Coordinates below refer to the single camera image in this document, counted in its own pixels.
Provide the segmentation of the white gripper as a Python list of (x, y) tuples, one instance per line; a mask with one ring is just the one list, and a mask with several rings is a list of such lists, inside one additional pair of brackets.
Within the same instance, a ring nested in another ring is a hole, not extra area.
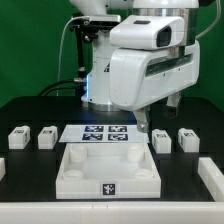
[(120, 109), (137, 110), (134, 116), (139, 132), (147, 133), (149, 130), (149, 115), (145, 106), (170, 95), (166, 103), (167, 114), (176, 117), (181, 100), (179, 91), (197, 82), (200, 62), (198, 42), (187, 46), (185, 55), (180, 58), (168, 59), (168, 54), (168, 49), (116, 49), (112, 54), (110, 99)]

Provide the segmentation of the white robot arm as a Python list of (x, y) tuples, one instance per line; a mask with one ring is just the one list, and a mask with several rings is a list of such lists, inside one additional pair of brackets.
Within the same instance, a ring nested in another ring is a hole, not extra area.
[(180, 92), (199, 76), (196, 33), (201, 7), (221, 0), (69, 0), (77, 24), (93, 46), (93, 66), (82, 101), (96, 110), (134, 113), (140, 132), (149, 129), (150, 105)]

